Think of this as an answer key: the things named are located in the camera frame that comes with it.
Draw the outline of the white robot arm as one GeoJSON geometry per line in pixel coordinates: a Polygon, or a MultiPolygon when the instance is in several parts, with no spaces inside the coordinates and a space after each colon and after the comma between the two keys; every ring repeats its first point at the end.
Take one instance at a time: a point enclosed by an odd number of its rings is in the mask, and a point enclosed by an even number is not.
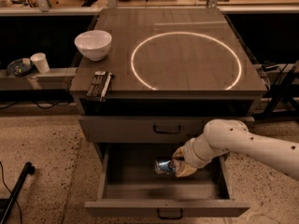
{"type": "Polygon", "coordinates": [[[299,180],[299,144],[250,133],[239,120],[213,119],[203,132],[172,156],[176,177],[194,174],[228,152],[246,154],[284,175],[299,180]]]}

